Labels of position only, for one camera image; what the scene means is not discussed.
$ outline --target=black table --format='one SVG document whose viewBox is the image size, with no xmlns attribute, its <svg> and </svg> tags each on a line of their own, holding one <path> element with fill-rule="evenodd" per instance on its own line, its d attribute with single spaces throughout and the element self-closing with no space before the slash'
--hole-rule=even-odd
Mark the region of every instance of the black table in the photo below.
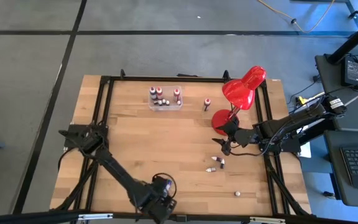
<svg viewBox="0 0 358 224">
<path fill-rule="evenodd" d="M 358 132 L 325 131 L 328 152 L 333 163 L 333 170 L 341 200 L 345 205 L 358 206 L 358 189 L 354 188 L 346 172 L 340 148 L 342 146 L 358 146 Z"/>
<path fill-rule="evenodd" d="M 331 65 L 323 55 L 316 56 L 315 59 L 324 91 L 327 93 L 342 88 L 341 65 Z M 346 88 L 336 91 L 332 95 L 337 96 L 343 103 L 346 103 L 357 96 L 358 92 Z M 358 131 L 358 100 L 355 100 L 347 107 L 345 117 L 334 120 L 334 127 L 341 131 Z"/>
</svg>

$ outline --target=red lamp shade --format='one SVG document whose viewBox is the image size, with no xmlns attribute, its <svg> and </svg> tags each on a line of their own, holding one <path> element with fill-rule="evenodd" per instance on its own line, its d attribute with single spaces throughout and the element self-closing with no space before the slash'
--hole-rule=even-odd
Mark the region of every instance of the red lamp shade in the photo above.
<svg viewBox="0 0 358 224">
<path fill-rule="evenodd" d="M 255 89 L 265 78 L 266 71 L 261 66 L 254 66 L 242 79 L 232 80 L 223 85 L 223 94 L 235 107 L 249 110 L 254 103 Z"/>
<path fill-rule="evenodd" d="M 261 66 L 252 67 L 240 80 L 232 80 L 222 87 L 223 95 L 234 105 L 233 110 L 219 110 L 212 117 L 212 127 L 222 135 L 226 133 L 218 127 L 227 122 L 235 121 L 238 124 L 236 114 L 240 110 L 249 110 L 254 103 L 255 89 L 265 80 L 266 71 Z"/>
</svg>

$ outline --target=black metal frame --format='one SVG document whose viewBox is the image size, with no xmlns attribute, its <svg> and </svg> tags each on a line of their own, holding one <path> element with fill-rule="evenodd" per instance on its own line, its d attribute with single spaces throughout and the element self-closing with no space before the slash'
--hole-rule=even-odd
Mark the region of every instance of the black metal frame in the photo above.
<svg viewBox="0 0 358 224">
<path fill-rule="evenodd" d="M 98 90 L 98 95 L 96 97 L 96 103 L 95 103 L 95 107 L 94 107 L 94 111 L 93 111 L 93 119 L 92 119 L 92 123 L 96 124 L 97 123 L 97 118 L 98 118 L 98 113 L 100 110 L 100 104 L 101 104 L 101 95 L 103 94 L 103 89 L 105 84 L 109 84 L 108 86 L 108 94 L 106 97 L 106 102 L 105 102 L 105 107 L 104 107 L 104 112 L 103 112 L 103 118 L 100 121 L 100 123 L 106 125 L 107 123 L 107 118 L 108 118 L 108 109 L 109 109 L 109 105 L 111 103 L 111 96 L 112 96 L 112 89 L 113 89 L 113 85 L 114 85 L 114 81 L 150 81 L 150 82 L 207 82 L 207 83 L 225 83 L 227 82 L 227 79 L 229 78 L 229 75 L 227 73 L 227 71 L 224 72 L 224 75 L 222 78 L 203 78 L 203 77 L 128 77 L 126 76 L 125 72 L 121 69 L 121 74 L 120 76 L 111 76 L 111 77 L 106 77 L 106 76 L 102 76 L 101 77 L 101 81 L 99 84 L 99 90 Z M 271 108 L 270 108 L 270 102 L 269 102 L 269 96 L 267 93 L 267 85 L 266 82 L 264 82 L 260 88 L 262 89 L 262 93 L 264 94 L 264 104 L 266 107 L 266 113 L 267 113 L 267 117 L 268 119 L 271 119 L 272 117 L 272 112 L 271 112 Z M 259 97 L 259 92 L 256 91 L 256 95 L 255 95 L 255 104 L 256 104 L 256 110 L 257 110 L 257 117 L 258 117 L 258 121 L 263 121 L 263 116 L 262 116 L 262 110 L 260 108 L 260 97 Z M 264 161 L 265 161 L 265 168 L 266 170 L 267 168 L 267 164 L 266 164 L 266 160 L 270 159 L 268 154 L 264 155 Z M 81 176 L 80 179 L 84 178 L 85 175 L 87 175 L 88 173 L 87 171 L 87 167 L 88 167 L 88 163 L 89 160 L 87 160 L 86 158 L 84 158 L 83 161 L 83 172 L 81 172 Z M 281 181 L 284 181 L 283 178 L 283 174 L 282 174 L 282 165 L 280 162 L 280 156 L 279 155 L 275 155 L 275 163 L 276 163 L 276 169 L 278 170 L 278 176 L 280 178 Z M 85 210 L 90 211 L 91 210 L 91 202 L 93 199 L 93 190 L 94 190 L 94 186 L 96 184 L 96 173 L 97 173 L 97 169 L 92 173 L 92 176 L 90 178 L 90 182 L 89 182 L 89 191 L 88 191 L 88 196 L 86 198 L 86 207 Z M 268 181 L 268 192 L 269 192 L 269 196 L 270 196 L 270 203 L 271 203 L 271 207 L 272 207 L 272 213 L 274 215 L 276 214 L 280 214 L 278 212 L 277 209 L 277 200 L 276 200 L 276 196 L 275 196 L 275 189 L 273 186 L 273 178 L 272 176 L 269 174 L 269 172 L 267 171 L 267 181 Z M 74 209 L 79 209 L 79 204 L 80 204 L 80 198 L 82 196 L 82 191 L 81 193 L 77 196 L 76 200 L 75 200 L 75 205 L 78 205 L 77 207 L 75 207 Z M 285 199 L 284 195 L 282 194 L 282 202 L 283 202 L 283 207 L 284 207 L 284 214 L 289 214 L 289 206 L 288 206 L 288 202 Z M 135 213 L 114 213 L 114 218 L 137 218 L 137 216 L 135 215 Z M 190 220 L 204 220 L 204 221 L 240 221 L 240 222 L 244 222 L 249 220 L 250 216 L 244 216 L 244 215 L 172 215 L 170 217 L 170 220 L 176 220 L 178 222 L 187 222 Z"/>
</svg>

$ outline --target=wooden tabletop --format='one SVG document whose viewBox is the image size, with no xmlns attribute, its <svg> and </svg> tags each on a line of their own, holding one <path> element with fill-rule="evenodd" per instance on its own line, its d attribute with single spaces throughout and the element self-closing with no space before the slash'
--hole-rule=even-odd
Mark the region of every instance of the wooden tabletop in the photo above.
<svg viewBox="0 0 358 224">
<path fill-rule="evenodd" d="M 89 124 L 98 93 L 100 76 L 85 75 L 76 104 L 73 122 Z M 180 85 L 183 106 L 179 111 L 150 110 L 148 92 L 151 86 Z M 271 215 L 266 171 L 262 156 L 224 156 L 219 144 L 211 138 L 222 138 L 211 128 L 211 118 L 230 104 L 222 93 L 222 83 L 115 81 L 109 109 L 109 150 L 133 178 L 150 182 L 154 174 L 165 172 L 177 182 L 174 213 L 216 215 Z M 267 80 L 274 119 L 288 115 L 280 80 Z M 102 105 L 106 98 L 104 91 Z M 205 98 L 211 99 L 207 112 Z M 238 114 L 240 127 L 257 123 L 255 106 Z M 258 153 L 256 145 L 233 149 L 236 153 Z M 224 169 L 211 156 L 225 159 Z M 310 212 L 300 162 L 281 153 L 285 183 L 300 205 Z M 59 206 L 73 190 L 80 176 L 83 157 L 69 152 L 58 173 L 50 208 Z M 205 169 L 216 167 L 216 172 Z M 87 186 L 81 200 L 85 206 Z M 281 201 L 278 189 L 280 210 Z M 126 191 L 102 167 L 99 167 L 92 211 L 134 212 Z"/>
</svg>

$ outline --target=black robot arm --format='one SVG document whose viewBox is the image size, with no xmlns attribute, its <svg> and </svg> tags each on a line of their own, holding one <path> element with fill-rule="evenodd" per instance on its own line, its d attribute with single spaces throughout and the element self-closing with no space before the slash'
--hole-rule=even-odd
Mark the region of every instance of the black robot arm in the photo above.
<svg viewBox="0 0 358 224">
<path fill-rule="evenodd" d="M 231 153 L 231 143 L 236 142 L 242 147 L 248 144 L 269 145 L 271 151 L 282 149 L 287 141 L 297 136 L 297 129 L 320 119 L 333 119 L 344 116 L 347 108 L 339 98 L 333 96 L 322 96 L 316 103 L 309 108 L 292 113 L 279 120 L 268 120 L 252 125 L 252 129 L 239 128 L 233 122 L 228 122 L 220 127 L 228 136 L 227 141 L 223 139 L 213 139 L 222 145 L 222 152 L 225 155 Z"/>
<path fill-rule="evenodd" d="M 149 215 L 156 223 L 163 223 L 171 215 L 177 204 L 173 195 L 168 193 L 173 180 L 155 175 L 151 184 L 148 184 L 132 178 L 109 152 L 108 129 L 105 126 L 89 125 L 81 133 L 68 131 L 59 131 L 59 133 L 64 135 L 66 140 L 71 141 L 83 156 L 92 159 L 93 164 L 103 166 L 126 189 L 129 201 L 136 210 Z M 66 199 L 67 202 L 62 204 L 64 207 L 60 206 L 57 209 L 67 209 L 74 198 L 75 194 L 70 194 Z"/>
</svg>

